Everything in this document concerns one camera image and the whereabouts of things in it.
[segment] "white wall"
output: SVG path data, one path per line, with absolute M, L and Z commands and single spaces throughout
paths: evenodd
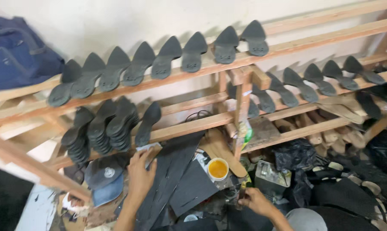
M 218 35 L 228 25 L 243 29 L 254 19 L 268 22 L 312 11 L 318 11 L 359 0 L 1 0 L 0 16 L 22 16 L 42 36 L 44 41 L 66 60 L 74 58 L 83 64 L 90 52 L 105 61 L 114 46 L 119 45 L 132 56 L 142 41 L 159 50 L 172 35 L 181 43 L 196 31 L 206 37 Z M 298 38 L 327 33 L 374 21 L 379 12 L 339 20 L 318 26 L 275 34 L 268 44 L 278 44 Z M 307 51 L 266 60 L 258 65 L 267 71 L 276 66 L 283 69 L 299 62 L 323 60 L 352 53 L 364 53 L 366 38 L 323 46 Z M 164 99 L 212 86 L 210 76 L 198 77 L 155 89 L 131 94 L 139 103 L 151 97 Z M 184 120 L 189 112 L 168 117 L 166 122 Z

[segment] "hand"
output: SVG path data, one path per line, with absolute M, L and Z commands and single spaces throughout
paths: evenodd
M 145 162 L 150 151 L 139 151 L 131 158 L 128 166 L 129 191 L 128 197 L 141 204 L 154 184 L 157 160 L 152 161 L 150 170 L 145 169 Z
M 250 198 L 240 199 L 238 203 L 253 210 L 259 215 L 270 218 L 278 209 L 257 188 L 246 188 L 245 193 Z

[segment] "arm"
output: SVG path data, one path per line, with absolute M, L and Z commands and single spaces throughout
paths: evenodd
M 238 201 L 240 205 L 245 205 L 255 213 L 269 218 L 277 231 L 293 231 L 285 216 L 256 188 L 247 188 L 245 193 L 248 199 Z
M 128 166 L 129 191 L 124 200 L 122 211 L 118 216 L 114 231 L 134 230 L 136 211 L 145 199 L 152 187 L 157 167 L 156 159 L 152 162 L 150 170 L 146 171 L 145 161 L 149 151 L 141 151 L 134 154 Z

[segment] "blue bag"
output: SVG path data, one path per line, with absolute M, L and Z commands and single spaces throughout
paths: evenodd
M 64 60 L 23 18 L 0 17 L 0 90 L 41 83 L 62 73 Z

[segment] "yellow liquid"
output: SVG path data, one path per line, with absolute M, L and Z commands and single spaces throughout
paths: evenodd
M 209 165 L 208 171 L 213 177 L 222 178 L 228 172 L 228 168 L 222 161 L 216 160 Z

